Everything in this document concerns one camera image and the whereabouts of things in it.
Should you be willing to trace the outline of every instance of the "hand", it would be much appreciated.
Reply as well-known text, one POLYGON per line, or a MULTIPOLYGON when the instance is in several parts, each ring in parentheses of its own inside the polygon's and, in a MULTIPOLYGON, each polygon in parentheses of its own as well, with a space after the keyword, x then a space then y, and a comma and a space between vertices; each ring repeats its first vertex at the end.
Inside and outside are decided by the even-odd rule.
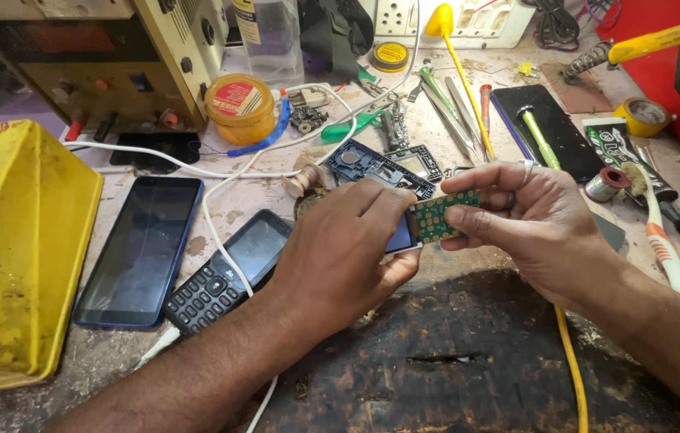
POLYGON ((578 312, 593 284, 617 275, 625 261, 602 237, 569 174, 535 166, 522 185, 524 177, 524 164, 498 161, 442 182, 446 193, 479 190, 482 209, 449 207, 447 223, 470 238, 441 241, 441 248, 495 245, 546 299, 578 312), (509 191, 516 203, 505 210, 509 191))
POLYGON ((419 249, 380 264, 416 200, 408 190, 369 179, 336 188, 296 223, 262 291, 277 291, 309 338, 345 329, 418 272, 419 249))

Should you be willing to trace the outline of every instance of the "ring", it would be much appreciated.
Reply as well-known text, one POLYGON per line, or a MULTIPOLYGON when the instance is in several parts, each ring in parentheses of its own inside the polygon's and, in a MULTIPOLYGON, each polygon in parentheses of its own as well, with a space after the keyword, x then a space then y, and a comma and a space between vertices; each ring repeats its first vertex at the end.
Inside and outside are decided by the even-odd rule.
POLYGON ((503 210, 511 210, 516 204, 516 193, 514 191, 508 191, 508 202, 503 206, 503 210))
POLYGON ((519 187, 516 189, 517 191, 519 191, 520 189, 524 188, 525 185, 527 185, 527 181, 530 178, 530 173, 532 173, 532 167, 535 166, 535 161, 533 160, 519 160, 519 162, 525 163, 525 178, 522 179, 522 184, 519 185, 519 187))

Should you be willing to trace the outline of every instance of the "workbench surface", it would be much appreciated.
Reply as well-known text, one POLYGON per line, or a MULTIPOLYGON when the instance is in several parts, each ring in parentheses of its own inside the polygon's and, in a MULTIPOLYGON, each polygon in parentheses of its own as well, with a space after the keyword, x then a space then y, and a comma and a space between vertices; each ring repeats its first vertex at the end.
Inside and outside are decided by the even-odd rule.
MULTIPOLYGON (((597 41, 588 33, 582 34, 581 53, 597 41)), ((519 63, 566 65, 577 54, 540 49, 529 34, 511 50, 459 50, 475 95, 482 84, 495 89, 544 84, 551 89, 545 76, 531 79, 519 75, 519 63)), ((420 69, 423 58, 431 59, 440 83, 446 76, 459 82, 445 50, 421 49, 414 71, 420 69)), ((222 73, 238 72, 244 62, 242 49, 229 49, 222 73)), ((642 95, 623 70, 608 72, 601 66, 589 74, 614 107, 642 95)), ((373 75, 382 78, 382 85, 392 85, 403 73, 373 71, 373 75)), ((418 81, 413 72, 398 92, 408 93, 418 81)), ((371 98, 355 84, 347 85, 340 95, 351 107, 371 98)), ((406 105, 412 145, 427 145, 442 170, 469 165, 425 94, 406 105)), ((495 152, 502 160, 522 158, 499 114, 494 107, 490 110, 495 152)), ((328 111, 331 119, 343 113, 337 102, 329 105, 328 111)), ((572 119, 583 130, 583 119, 611 115, 572 115, 572 119)), ((299 136, 288 128, 282 140, 299 136)), ((200 137, 216 150, 228 149, 212 125, 200 137)), ((383 139, 382 131, 373 128, 356 137, 376 150, 382 149, 383 139)), ((650 142, 659 172, 680 192, 680 162, 676 162, 680 142, 667 132, 650 142)), ((329 149, 308 142, 267 152, 251 171, 290 171, 298 156, 315 160, 329 149)), ((91 149, 76 155, 102 167, 109 153, 91 149)), ((202 155, 197 166, 230 173, 250 157, 202 155)), ((81 286, 135 179, 130 171, 110 172, 105 174, 81 286)), ((191 175, 183 170, 174 173, 191 175)), ((219 180, 206 180, 207 188, 216 182, 219 180)), ((645 237, 646 214, 620 196, 604 205, 586 201, 594 212, 626 231, 619 253, 668 285, 645 237)), ((676 203, 680 208, 680 199, 676 203)), ((293 221, 293 206, 294 200, 279 180, 237 180, 210 197, 210 213, 223 241, 259 209, 271 209, 293 221)), ((666 231, 680 251, 680 236, 668 221, 666 231)), ((177 281, 185 281, 215 250, 199 210, 177 281)), ((587 320, 568 314, 568 321, 592 429, 680 428, 676 397, 587 320)), ((40 430, 50 419, 128 374, 169 327, 167 322, 148 331, 70 325, 56 375, 35 386, 0 391, 0 432, 40 430)), ((252 400, 229 429, 245 431, 257 404, 252 400)), ((281 375, 257 431, 575 431, 576 426, 575 395, 552 306, 520 279, 511 259, 494 247, 448 253, 438 245, 427 245, 419 274, 384 304, 378 315, 329 338, 281 375)))

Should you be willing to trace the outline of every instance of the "phone key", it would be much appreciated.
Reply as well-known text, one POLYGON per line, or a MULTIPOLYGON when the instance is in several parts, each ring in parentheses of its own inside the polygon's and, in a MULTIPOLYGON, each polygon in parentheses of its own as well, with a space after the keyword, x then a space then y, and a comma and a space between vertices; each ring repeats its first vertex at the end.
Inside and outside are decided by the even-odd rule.
POLYGON ((222 293, 225 288, 227 288, 227 284, 225 284, 225 280, 223 280, 220 276, 212 277, 211 281, 209 281, 209 284, 206 287, 206 289, 210 291, 211 296, 217 296, 218 294, 222 293))

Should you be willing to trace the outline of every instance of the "yellow plastic bin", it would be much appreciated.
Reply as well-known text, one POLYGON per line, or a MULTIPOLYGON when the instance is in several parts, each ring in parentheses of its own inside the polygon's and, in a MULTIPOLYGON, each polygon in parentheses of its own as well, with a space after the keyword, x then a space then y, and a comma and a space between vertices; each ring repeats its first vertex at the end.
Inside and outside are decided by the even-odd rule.
POLYGON ((102 183, 37 123, 0 123, 0 388, 56 369, 102 183))

